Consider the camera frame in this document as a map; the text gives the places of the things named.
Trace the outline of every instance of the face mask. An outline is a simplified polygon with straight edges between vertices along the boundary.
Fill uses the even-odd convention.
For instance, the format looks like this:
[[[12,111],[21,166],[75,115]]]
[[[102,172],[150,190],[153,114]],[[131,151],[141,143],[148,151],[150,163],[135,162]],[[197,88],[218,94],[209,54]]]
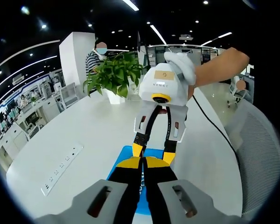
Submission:
[[[107,52],[107,48],[97,48],[97,52],[100,54],[100,55],[103,55]]]

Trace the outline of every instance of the green leaves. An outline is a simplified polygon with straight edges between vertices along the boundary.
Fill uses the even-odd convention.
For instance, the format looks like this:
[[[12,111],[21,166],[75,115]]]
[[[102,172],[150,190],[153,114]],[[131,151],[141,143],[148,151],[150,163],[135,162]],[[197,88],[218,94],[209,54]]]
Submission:
[[[130,75],[130,77],[131,77],[131,81],[132,81],[132,82],[135,82],[136,74],[135,74],[134,72],[132,72],[132,71],[129,71],[129,75]]]
[[[101,85],[96,84],[96,88],[97,88],[98,92],[102,95],[103,93],[102,93],[102,90],[101,90]]]
[[[135,79],[135,84],[136,84],[136,86],[138,87],[138,85],[139,85],[139,79]]]
[[[116,95],[117,94],[117,85],[116,84],[112,84],[112,89],[111,91]]]
[[[127,97],[129,77],[132,82],[139,85],[139,78],[143,66],[138,63],[138,59],[133,56],[133,52],[122,52],[113,58],[107,58],[95,68],[95,75],[88,75],[83,82],[83,91],[87,85],[87,91],[96,87],[102,94],[102,88],[112,91],[122,97]]]
[[[118,92],[117,93],[118,93],[118,95],[126,98],[127,97],[127,86],[126,86],[126,84],[123,84],[122,86],[120,86],[118,88]]]
[[[87,94],[88,94],[88,96],[89,96],[90,90],[92,90],[92,88],[93,88],[95,85],[96,85],[95,82],[91,82],[91,83],[88,84],[88,86],[87,86]]]
[[[124,77],[124,72],[123,72],[123,70],[122,69],[120,69],[119,70],[119,72],[118,72],[118,78],[120,78],[120,79],[122,79],[122,80],[124,80],[125,79],[125,77]]]

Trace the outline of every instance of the gray gripper part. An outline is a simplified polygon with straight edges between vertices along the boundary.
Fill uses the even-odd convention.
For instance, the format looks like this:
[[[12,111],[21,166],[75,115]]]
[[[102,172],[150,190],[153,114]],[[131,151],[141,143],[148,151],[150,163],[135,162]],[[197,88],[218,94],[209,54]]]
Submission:
[[[126,183],[99,180],[73,198],[70,208],[58,215],[45,215],[35,220],[37,224],[112,224],[119,202],[127,188]],[[87,213],[100,192],[111,190],[98,217]]]
[[[170,215],[171,224],[246,224],[238,216],[227,216],[215,209],[212,198],[186,180],[158,183]],[[186,217],[182,201],[175,190],[182,193],[182,201],[187,200],[197,213]]]

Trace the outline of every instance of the black ceiling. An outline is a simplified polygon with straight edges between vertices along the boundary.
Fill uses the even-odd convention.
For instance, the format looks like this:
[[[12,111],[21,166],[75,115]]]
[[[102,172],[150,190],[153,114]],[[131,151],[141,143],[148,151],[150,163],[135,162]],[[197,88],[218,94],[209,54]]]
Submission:
[[[253,16],[242,0],[208,0],[208,5],[203,1],[132,0],[139,8],[135,12],[122,0],[1,0],[0,62],[27,47],[62,40],[73,31],[95,32],[109,49],[132,50],[137,46],[137,31],[147,45],[162,44],[147,21],[159,30],[168,44],[184,43],[179,40],[180,34],[189,34],[194,39],[187,44],[201,45],[237,28],[235,21]],[[21,12],[22,6],[28,7],[29,15]],[[42,23],[47,25],[47,29],[41,28]],[[232,36],[215,40],[208,46],[228,48]],[[18,69],[54,55],[58,57],[37,63],[21,73],[29,77],[43,70],[47,72],[52,67],[61,68],[58,45],[44,45],[15,56],[0,67],[0,82]],[[10,83],[11,79],[0,86],[0,98],[8,91]]]

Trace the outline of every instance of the forearm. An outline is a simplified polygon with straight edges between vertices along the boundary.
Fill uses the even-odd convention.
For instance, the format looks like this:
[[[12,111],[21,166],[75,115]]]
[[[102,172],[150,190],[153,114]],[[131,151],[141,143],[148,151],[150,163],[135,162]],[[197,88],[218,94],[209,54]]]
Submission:
[[[229,48],[209,62],[196,67],[196,86],[208,85],[234,77],[247,67],[249,57]]]

